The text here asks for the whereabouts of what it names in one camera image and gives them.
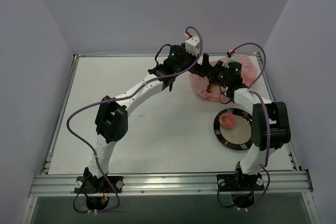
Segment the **pink fake peach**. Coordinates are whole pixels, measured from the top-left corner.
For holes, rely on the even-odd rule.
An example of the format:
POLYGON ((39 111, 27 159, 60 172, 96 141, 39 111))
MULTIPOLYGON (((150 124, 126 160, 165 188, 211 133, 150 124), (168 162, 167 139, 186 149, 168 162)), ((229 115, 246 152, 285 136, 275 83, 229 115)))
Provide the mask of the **pink fake peach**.
POLYGON ((219 117, 220 125, 225 129, 234 129, 236 126, 235 116, 230 112, 225 112, 219 117))

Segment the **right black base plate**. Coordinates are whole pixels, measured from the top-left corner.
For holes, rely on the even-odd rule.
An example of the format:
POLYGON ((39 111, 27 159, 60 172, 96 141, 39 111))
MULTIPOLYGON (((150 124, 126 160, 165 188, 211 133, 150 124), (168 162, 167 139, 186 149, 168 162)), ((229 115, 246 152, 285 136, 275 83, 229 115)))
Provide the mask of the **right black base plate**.
POLYGON ((260 174, 217 174, 216 179, 219 191, 262 191, 265 189, 264 182, 260 174))

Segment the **black rimmed ceramic plate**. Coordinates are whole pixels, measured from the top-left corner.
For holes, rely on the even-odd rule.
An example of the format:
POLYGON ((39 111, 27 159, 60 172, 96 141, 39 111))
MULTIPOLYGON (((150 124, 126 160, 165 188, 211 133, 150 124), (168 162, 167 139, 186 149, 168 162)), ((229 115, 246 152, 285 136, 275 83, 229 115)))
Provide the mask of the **black rimmed ceramic plate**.
POLYGON ((252 145, 251 140, 251 123, 252 116, 238 108, 229 108, 220 111, 214 119, 213 129, 217 139, 227 148, 236 151, 244 151, 250 149, 252 145), (225 113, 230 112, 235 116, 236 126, 234 129, 225 129, 219 123, 219 117, 225 113))

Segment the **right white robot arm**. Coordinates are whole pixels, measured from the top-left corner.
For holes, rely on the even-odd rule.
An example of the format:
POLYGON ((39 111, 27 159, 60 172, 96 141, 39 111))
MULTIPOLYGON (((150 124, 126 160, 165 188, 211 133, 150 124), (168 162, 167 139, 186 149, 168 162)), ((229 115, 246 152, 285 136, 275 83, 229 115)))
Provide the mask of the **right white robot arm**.
POLYGON ((244 189, 258 180, 257 175, 269 163, 271 154, 291 139, 287 107, 284 102, 263 98, 243 83, 242 64, 238 61, 218 61, 212 67, 209 80, 225 88, 224 94, 251 115, 251 141, 246 156, 237 163, 233 182, 244 189))

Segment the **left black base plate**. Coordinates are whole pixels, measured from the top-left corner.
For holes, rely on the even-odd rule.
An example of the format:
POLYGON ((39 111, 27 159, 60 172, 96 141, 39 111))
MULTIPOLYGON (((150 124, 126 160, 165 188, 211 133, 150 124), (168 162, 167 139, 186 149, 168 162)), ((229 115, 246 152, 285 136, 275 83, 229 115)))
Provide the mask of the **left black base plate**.
POLYGON ((74 192, 79 193, 80 189, 87 194, 122 192, 124 177, 108 175, 107 178, 110 182, 107 182, 104 177, 96 179, 91 176, 78 176, 74 192))

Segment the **aluminium front rail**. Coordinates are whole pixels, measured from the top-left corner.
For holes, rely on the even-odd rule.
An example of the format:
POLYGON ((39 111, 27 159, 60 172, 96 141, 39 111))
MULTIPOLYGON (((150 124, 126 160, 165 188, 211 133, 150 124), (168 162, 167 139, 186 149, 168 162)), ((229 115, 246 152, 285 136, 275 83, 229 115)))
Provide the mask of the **aluminium front rail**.
MULTIPOLYGON (((123 174, 118 184, 122 196, 211 195, 218 181, 229 173, 123 174)), ((313 185, 308 171, 270 171, 269 193, 309 193, 313 185)), ((31 197, 75 196, 77 175, 36 175, 31 197)))

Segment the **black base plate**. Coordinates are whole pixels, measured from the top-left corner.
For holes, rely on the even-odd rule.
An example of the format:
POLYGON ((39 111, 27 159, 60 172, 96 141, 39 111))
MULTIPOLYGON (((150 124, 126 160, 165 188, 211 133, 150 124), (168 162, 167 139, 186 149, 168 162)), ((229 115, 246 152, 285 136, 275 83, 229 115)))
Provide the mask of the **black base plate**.
POLYGON ((107 182, 104 177, 96 179, 91 176, 78 176, 74 192, 79 193, 80 189, 87 194, 122 192, 124 177, 108 175, 107 178, 110 182, 107 182))
POLYGON ((216 179, 219 191, 262 191, 265 189, 264 182, 260 174, 217 174, 216 179))

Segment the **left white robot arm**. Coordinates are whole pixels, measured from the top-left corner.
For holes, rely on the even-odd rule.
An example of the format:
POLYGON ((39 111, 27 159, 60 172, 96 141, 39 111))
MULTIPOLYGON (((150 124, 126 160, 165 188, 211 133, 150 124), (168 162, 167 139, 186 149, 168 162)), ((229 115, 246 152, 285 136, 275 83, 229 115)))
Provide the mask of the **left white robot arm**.
POLYGON ((171 89, 176 77, 184 72, 204 77, 210 67, 208 58, 208 54, 187 43, 171 45, 163 63, 157 63, 148 70, 148 74, 138 84, 123 95, 102 99, 95 119, 96 146, 83 173, 92 191, 100 192, 105 188, 105 176, 109 172, 113 150, 128 131, 128 117, 131 113, 151 96, 166 88, 171 89))

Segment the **pink plastic bag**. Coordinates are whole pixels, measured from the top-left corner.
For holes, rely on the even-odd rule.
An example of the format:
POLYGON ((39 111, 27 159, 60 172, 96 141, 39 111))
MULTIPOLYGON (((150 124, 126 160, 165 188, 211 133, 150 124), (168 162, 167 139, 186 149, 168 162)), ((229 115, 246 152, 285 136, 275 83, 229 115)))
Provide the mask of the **pink plastic bag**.
MULTIPOLYGON (((246 54, 238 54, 239 62, 242 64, 241 75, 244 84, 249 86, 258 76, 258 70, 246 54)), ((190 85, 198 97, 209 102, 228 103, 229 98, 221 93, 225 88, 219 88, 217 84, 212 83, 207 77, 200 77, 190 73, 190 85)))

